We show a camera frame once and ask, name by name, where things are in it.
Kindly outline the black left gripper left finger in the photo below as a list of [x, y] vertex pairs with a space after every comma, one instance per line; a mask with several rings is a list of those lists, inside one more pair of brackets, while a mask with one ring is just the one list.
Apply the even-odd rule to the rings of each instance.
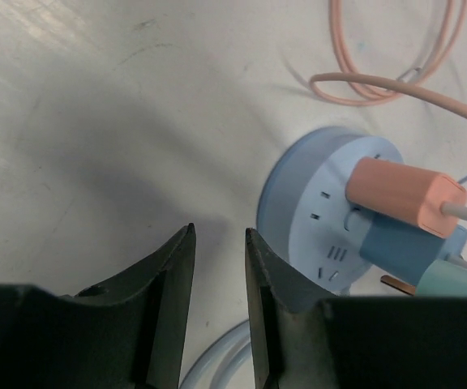
[[0, 284], [0, 388], [175, 388], [196, 234], [80, 293]]

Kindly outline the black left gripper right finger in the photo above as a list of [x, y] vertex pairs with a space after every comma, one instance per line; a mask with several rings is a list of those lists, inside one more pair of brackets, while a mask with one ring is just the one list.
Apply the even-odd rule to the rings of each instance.
[[258, 388], [467, 388], [467, 298], [339, 297], [245, 242]]

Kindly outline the round blue power strip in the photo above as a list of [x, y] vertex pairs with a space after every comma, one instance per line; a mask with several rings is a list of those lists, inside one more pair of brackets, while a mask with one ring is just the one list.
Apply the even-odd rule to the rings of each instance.
[[259, 198], [256, 228], [262, 238], [280, 258], [335, 294], [346, 294], [371, 268], [359, 251], [375, 214], [345, 195], [365, 157], [403, 160], [385, 138], [344, 126], [314, 130], [278, 160]]

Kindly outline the blue charger plug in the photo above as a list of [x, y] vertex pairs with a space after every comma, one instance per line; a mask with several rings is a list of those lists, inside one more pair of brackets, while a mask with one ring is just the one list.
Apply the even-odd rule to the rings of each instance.
[[448, 238], [437, 237], [388, 216], [373, 219], [360, 256], [387, 273], [416, 285], [436, 260], [459, 255], [467, 242], [467, 229], [456, 226]]

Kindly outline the teal charger plug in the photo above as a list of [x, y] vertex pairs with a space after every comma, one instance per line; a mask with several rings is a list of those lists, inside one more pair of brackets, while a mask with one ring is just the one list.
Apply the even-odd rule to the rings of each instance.
[[380, 282], [408, 296], [467, 297], [467, 262], [435, 260], [416, 286], [392, 276], [381, 276]]

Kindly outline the orange pink charger plug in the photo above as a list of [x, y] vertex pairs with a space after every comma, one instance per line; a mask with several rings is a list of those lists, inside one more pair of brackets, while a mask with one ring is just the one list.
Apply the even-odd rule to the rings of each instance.
[[346, 198], [437, 237], [449, 237], [458, 223], [445, 216], [444, 203], [464, 206], [466, 189], [445, 173], [389, 160], [362, 158], [345, 187]]

